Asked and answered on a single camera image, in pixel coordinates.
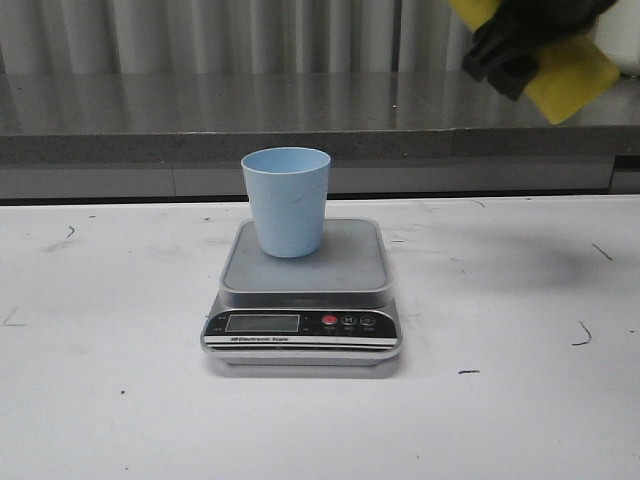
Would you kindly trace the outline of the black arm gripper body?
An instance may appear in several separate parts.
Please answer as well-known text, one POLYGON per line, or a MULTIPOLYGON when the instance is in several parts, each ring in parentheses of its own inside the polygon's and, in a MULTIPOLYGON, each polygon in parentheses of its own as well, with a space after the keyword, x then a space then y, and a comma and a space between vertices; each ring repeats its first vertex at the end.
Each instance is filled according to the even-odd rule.
POLYGON ((588 32, 616 0, 502 1, 493 20, 510 44, 532 50, 577 33, 588 32))

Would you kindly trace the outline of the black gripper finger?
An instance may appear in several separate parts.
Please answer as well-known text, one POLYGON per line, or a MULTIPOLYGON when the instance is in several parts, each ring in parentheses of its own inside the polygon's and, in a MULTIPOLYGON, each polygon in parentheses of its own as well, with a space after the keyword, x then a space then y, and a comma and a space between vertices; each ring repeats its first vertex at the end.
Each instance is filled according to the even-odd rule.
POLYGON ((524 17, 493 17, 473 34, 462 67, 476 82, 486 79, 501 95, 518 100, 539 73, 531 50, 538 27, 524 17))

